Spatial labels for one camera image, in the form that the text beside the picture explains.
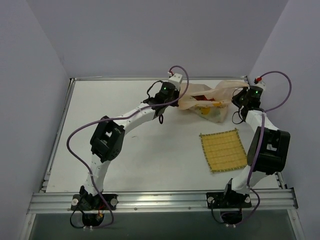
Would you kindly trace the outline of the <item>translucent plastic bag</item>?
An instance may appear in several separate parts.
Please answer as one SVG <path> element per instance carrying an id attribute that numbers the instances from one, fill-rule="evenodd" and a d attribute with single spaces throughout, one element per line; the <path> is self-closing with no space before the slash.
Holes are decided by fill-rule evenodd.
<path id="1" fill-rule="evenodd" d="M 180 110 L 190 110 L 196 115 L 214 122 L 224 122 L 229 105 L 235 91 L 240 91 L 249 85 L 243 81 L 222 80 L 214 88 L 206 84 L 183 83 L 180 87 L 181 98 L 178 101 Z M 204 95 L 206 98 L 214 98 L 215 101 L 197 101 L 193 96 Z"/>

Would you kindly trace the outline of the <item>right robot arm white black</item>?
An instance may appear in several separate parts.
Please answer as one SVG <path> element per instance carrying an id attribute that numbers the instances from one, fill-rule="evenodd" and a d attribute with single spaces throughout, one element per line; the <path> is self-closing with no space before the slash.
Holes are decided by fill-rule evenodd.
<path id="1" fill-rule="evenodd" d="M 259 86 L 245 87 L 231 99 L 254 136 L 247 152 L 247 165 L 237 177 L 229 180 L 222 193 L 223 203 L 230 207 L 243 203 L 252 187 L 281 172 L 286 165 L 291 135 L 276 127 L 260 108 L 262 93 L 263 88 Z"/>

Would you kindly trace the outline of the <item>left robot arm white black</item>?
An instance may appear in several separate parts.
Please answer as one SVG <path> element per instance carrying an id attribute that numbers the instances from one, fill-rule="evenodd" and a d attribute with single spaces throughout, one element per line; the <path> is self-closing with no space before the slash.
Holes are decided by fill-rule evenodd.
<path id="1" fill-rule="evenodd" d="M 162 82 L 154 97 L 148 97 L 133 110 L 113 120 L 107 120 L 107 116 L 102 118 L 104 122 L 97 125 L 90 139 L 91 173 L 79 191 L 79 194 L 84 196 L 82 202 L 88 209 L 95 210 L 100 206 L 101 197 L 98 193 L 103 191 L 107 170 L 111 161 L 120 154 L 125 135 L 143 123 L 162 116 L 168 107 L 167 103 L 177 107 L 181 83 L 182 79 L 174 80 L 171 77 Z"/>

